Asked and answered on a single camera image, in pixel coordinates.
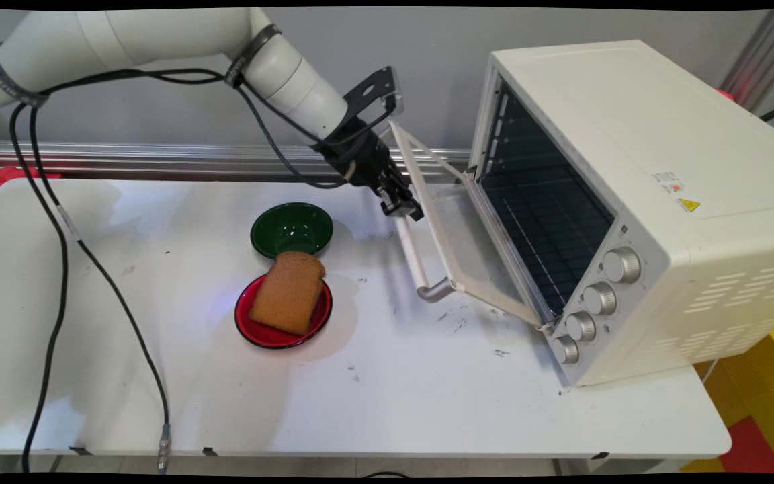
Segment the table surface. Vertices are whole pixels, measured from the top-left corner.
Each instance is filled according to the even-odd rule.
[[[354,187],[52,180],[116,279],[169,396],[175,454],[691,458],[730,438],[691,367],[568,388],[542,335],[474,300],[415,294],[393,218]],[[244,340],[233,309],[271,261],[249,227],[283,202],[333,218],[320,254],[335,306],[287,350]],[[427,223],[412,224],[430,280]],[[37,453],[156,454],[163,413],[132,328],[70,244]],[[19,453],[58,310],[58,239],[25,180],[0,187],[0,454]]]

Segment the warning label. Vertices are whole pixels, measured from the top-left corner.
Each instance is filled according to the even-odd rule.
[[[698,208],[698,206],[701,206],[699,202],[692,202],[691,200],[684,200],[682,198],[679,198],[678,200],[689,212],[694,212],[695,208]]]

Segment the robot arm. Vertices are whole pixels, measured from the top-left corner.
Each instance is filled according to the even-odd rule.
[[[237,62],[246,52],[240,74],[249,88],[325,141],[312,148],[336,171],[380,196],[384,214],[421,218],[389,149],[372,130],[336,142],[365,128],[357,113],[366,93],[339,95],[282,34],[265,36],[270,27],[259,8],[32,11],[0,45],[0,65],[16,85],[40,92],[159,59],[224,53]],[[0,107],[13,100],[0,87]]]

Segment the bread slice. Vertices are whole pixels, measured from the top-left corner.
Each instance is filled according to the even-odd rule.
[[[322,295],[325,267],[304,252],[282,252],[267,272],[249,318],[286,333],[304,336]]]

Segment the floor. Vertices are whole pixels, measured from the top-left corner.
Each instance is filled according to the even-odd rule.
[[[154,474],[156,457],[63,456],[55,472]],[[266,477],[365,477],[381,472],[409,477],[557,475],[546,459],[380,459],[316,457],[174,457],[168,474]]]

